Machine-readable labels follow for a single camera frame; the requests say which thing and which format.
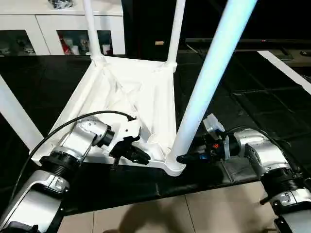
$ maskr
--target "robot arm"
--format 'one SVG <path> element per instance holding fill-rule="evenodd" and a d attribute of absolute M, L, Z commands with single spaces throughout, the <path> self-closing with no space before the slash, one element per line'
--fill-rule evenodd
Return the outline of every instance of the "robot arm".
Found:
<path fill-rule="evenodd" d="M 226 134 L 218 124 L 214 116 L 209 117 L 208 134 L 196 138 L 190 152 L 177 160 L 185 164 L 211 163 L 227 158 L 226 147 L 230 156 L 247 157 L 268 194 L 260 203 L 269 202 L 278 216 L 275 219 L 278 232 L 309 232 L 311 192 L 305 187 L 301 175 L 294 172 L 281 149 L 256 130 L 244 129 Z"/>
<path fill-rule="evenodd" d="M 110 149 L 116 163 L 122 155 L 132 162 L 147 164 L 150 157 L 131 145 L 139 140 L 139 133 L 138 128 L 122 138 L 120 132 L 111 131 L 94 116 L 77 121 L 50 155 L 40 159 L 40 170 L 32 174 L 4 212 L 0 231 L 46 232 L 62 211 L 63 196 L 91 147 Z"/>

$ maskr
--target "black table surface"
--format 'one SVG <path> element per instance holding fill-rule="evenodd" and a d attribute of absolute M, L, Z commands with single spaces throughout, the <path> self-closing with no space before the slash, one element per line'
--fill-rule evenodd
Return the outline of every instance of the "black table surface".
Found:
<path fill-rule="evenodd" d="M 180 52 L 174 74 L 176 124 L 179 126 L 202 61 Z M 36 126 L 46 135 L 90 64 L 84 56 L 1 57 L 0 74 Z M 235 53 L 208 107 L 226 129 L 260 127 L 277 139 L 289 157 L 311 174 L 311 96 L 257 52 Z M 0 211 L 28 150 L 0 116 Z M 201 125 L 197 135 L 204 133 Z M 187 166 L 179 177 L 157 168 L 84 163 L 63 202 L 66 215 L 99 210 L 223 186 L 256 181 L 245 158 Z M 30 163 L 23 181 L 36 169 Z"/>

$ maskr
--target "electrical cable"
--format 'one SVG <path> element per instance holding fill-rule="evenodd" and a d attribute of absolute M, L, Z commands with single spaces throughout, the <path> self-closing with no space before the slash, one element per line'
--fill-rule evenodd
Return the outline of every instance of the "electrical cable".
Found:
<path fill-rule="evenodd" d="M 92 112 L 92 113 L 87 113 L 87 114 L 84 114 L 84 115 L 81 115 L 81 116 L 78 116 L 70 121 L 67 121 L 66 123 L 62 124 L 61 126 L 57 127 L 55 130 L 53 130 L 52 132 L 50 132 L 41 142 L 38 143 L 38 145 L 36 145 L 36 147 L 31 151 L 31 153 L 29 154 L 27 160 L 25 161 L 20 173 L 19 173 L 19 176 L 18 176 L 18 179 L 16 180 L 16 183 L 14 185 L 14 188 L 13 188 L 13 191 L 12 191 L 12 194 L 11 194 L 11 197 L 10 197 L 10 201 L 11 202 L 14 198 L 14 195 L 15 195 L 15 192 L 17 190 L 17 186 L 18 186 L 18 183 L 19 183 L 19 180 L 27 166 L 27 164 L 29 163 L 29 161 L 31 160 L 32 156 L 37 152 L 37 150 L 50 138 L 52 137 L 54 134 L 56 134 L 58 131 L 60 131 L 62 128 L 80 120 L 80 119 L 83 119 L 85 117 L 89 117 L 89 116 L 93 116 L 93 115 L 97 115 L 97 114 L 103 114 L 103 113 L 113 113 L 113 114 L 118 114 L 118 115 L 122 115 L 122 116 L 125 116 L 127 117 L 127 119 L 129 121 L 131 120 L 134 120 L 135 118 L 126 114 L 126 113 L 123 113 L 123 112 L 119 112 L 119 111 L 110 111 L 110 110 L 102 110 L 102 111 L 97 111 L 97 112 Z"/>
<path fill-rule="evenodd" d="M 202 54 L 197 51 L 196 49 L 194 49 L 193 47 L 191 47 L 189 44 L 186 43 L 186 46 L 191 49 L 192 51 L 194 51 L 196 54 L 198 54 L 200 56 L 200 58 L 204 61 L 204 57 L 202 56 Z"/>

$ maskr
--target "black cable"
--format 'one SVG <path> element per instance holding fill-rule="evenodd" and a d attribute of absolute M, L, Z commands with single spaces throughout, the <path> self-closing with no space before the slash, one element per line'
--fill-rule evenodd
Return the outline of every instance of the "black cable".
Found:
<path fill-rule="evenodd" d="M 130 120 L 134 120 L 135 118 L 126 114 L 126 113 L 123 113 L 123 112 L 119 112 L 119 111 L 110 111 L 110 110 L 103 110 L 103 111 L 97 111 L 97 112 L 93 112 L 93 113 L 87 113 L 87 114 L 84 114 L 84 115 L 81 115 L 81 116 L 78 116 L 70 121 L 67 121 L 66 123 L 62 124 L 61 126 L 57 127 L 55 130 L 53 130 L 51 133 L 49 133 L 41 142 L 38 143 L 38 145 L 36 145 L 36 147 L 31 151 L 31 153 L 29 154 L 26 162 L 24 163 L 20 173 L 19 173 L 19 177 L 18 179 L 16 180 L 16 183 L 14 185 L 14 188 L 13 188 L 13 191 L 12 191 L 12 194 L 11 194 L 11 197 L 10 197 L 10 202 L 13 200 L 14 198 L 14 195 L 15 195 L 15 192 L 16 192 L 16 189 L 17 189 L 17 186 L 18 186 L 18 183 L 19 183 L 19 180 L 27 166 L 27 164 L 29 163 L 29 161 L 31 160 L 32 156 L 37 152 L 37 150 L 50 138 L 52 137 L 54 134 L 56 134 L 58 131 L 60 131 L 62 128 L 80 120 L 80 119 L 83 119 L 85 117 L 89 117 L 89 116 L 93 116 L 93 115 L 97 115 L 97 114 L 102 114 L 102 113 L 113 113 L 113 114 L 119 114 L 119 115 L 122 115 L 122 116 L 125 116 L 127 117 L 127 119 L 130 121 Z"/>

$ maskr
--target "beige floor tile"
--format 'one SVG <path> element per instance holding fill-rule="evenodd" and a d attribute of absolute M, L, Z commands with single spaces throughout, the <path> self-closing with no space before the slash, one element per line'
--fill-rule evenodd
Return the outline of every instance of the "beige floor tile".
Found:
<path fill-rule="evenodd" d="M 70 215 L 63 218 L 57 233 L 92 233 L 93 212 Z"/>
<path fill-rule="evenodd" d="M 184 196 L 95 211 L 94 233 L 194 233 Z"/>
<path fill-rule="evenodd" d="M 270 204 L 261 206 L 265 196 L 260 182 L 187 194 L 196 233 L 260 233 L 273 227 L 275 215 Z"/>

